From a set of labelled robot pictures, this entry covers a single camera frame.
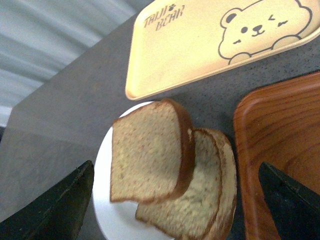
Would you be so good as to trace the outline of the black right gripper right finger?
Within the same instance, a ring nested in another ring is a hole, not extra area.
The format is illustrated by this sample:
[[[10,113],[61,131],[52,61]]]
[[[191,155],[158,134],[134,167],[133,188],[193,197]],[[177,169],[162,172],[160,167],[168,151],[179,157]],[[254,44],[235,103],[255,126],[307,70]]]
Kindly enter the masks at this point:
[[[264,200],[282,240],[320,238],[320,195],[263,162],[258,179]]]

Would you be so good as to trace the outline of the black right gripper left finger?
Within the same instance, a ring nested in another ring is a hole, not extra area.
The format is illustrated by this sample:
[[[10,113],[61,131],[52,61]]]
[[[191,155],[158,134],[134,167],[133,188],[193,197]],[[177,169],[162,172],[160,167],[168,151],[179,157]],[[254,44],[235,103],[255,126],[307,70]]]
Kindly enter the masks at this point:
[[[0,224],[2,240],[75,240],[92,195],[94,165],[87,160]]]

